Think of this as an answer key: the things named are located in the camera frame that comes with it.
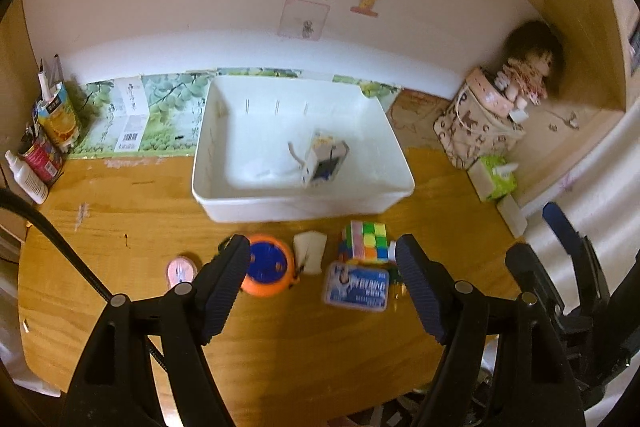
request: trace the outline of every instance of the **rubik's cube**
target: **rubik's cube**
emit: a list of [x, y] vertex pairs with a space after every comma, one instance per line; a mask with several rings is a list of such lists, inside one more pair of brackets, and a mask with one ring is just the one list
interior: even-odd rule
[[388, 248], [385, 225], [351, 221], [342, 230], [338, 259], [350, 264], [392, 263]]

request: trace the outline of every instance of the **white plastic bin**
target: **white plastic bin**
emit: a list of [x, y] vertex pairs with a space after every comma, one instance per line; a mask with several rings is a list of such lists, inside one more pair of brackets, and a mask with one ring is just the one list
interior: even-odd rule
[[[302, 186], [317, 131], [345, 140], [335, 179]], [[379, 214], [414, 191], [414, 179], [377, 99], [318, 80], [218, 76], [209, 86], [191, 190], [221, 223]]]

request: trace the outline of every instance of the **wooden table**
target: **wooden table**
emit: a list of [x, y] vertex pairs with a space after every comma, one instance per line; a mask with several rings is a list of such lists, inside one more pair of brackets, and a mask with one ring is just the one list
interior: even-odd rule
[[[389, 236], [413, 233], [454, 279], [516, 296], [504, 266], [513, 237], [495, 207], [480, 203], [466, 173], [442, 152], [413, 149], [407, 158], [415, 192], [377, 218]], [[111, 292], [132, 300], [164, 294], [172, 258], [187, 254], [205, 263], [233, 232], [270, 233], [291, 244], [295, 233], [319, 230], [329, 236], [323, 266], [335, 260], [349, 218], [214, 223], [191, 196], [192, 162], [72, 160], [42, 211]], [[90, 215], [76, 231], [82, 203]], [[239, 295], [225, 330], [204, 348], [237, 425], [314, 426], [431, 380], [442, 348], [422, 330], [409, 297], [382, 314], [337, 309], [321, 302], [322, 280], [303, 275], [269, 299]], [[29, 367], [66, 391], [105, 302], [33, 229], [20, 259], [18, 306], [30, 330], [22, 332]], [[153, 364], [167, 422], [176, 425], [168, 380]]]

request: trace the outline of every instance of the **metal screw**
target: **metal screw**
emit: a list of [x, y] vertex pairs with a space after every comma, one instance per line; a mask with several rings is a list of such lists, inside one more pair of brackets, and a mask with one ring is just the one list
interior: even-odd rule
[[522, 294], [522, 300], [527, 306], [533, 306], [536, 302], [538, 302], [538, 298], [531, 292], [524, 292]]
[[181, 282], [176, 285], [174, 288], [174, 292], [178, 295], [187, 295], [191, 291], [191, 283], [190, 282]]
[[471, 293], [474, 290], [474, 287], [471, 286], [471, 283], [467, 281], [458, 281], [456, 282], [456, 291], [459, 293], [463, 293], [465, 295]]
[[111, 300], [109, 302], [114, 308], [119, 308], [125, 302], [127, 302], [127, 298], [122, 293], [119, 293], [118, 295], [114, 295], [113, 297], [111, 297]]

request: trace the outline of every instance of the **blue disc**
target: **blue disc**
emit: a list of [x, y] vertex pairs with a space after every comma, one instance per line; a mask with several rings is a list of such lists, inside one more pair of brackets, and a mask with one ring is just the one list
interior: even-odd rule
[[247, 275], [260, 284], [279, 281], [287, 272], [287, 257], [272, 243], [253, 243]]

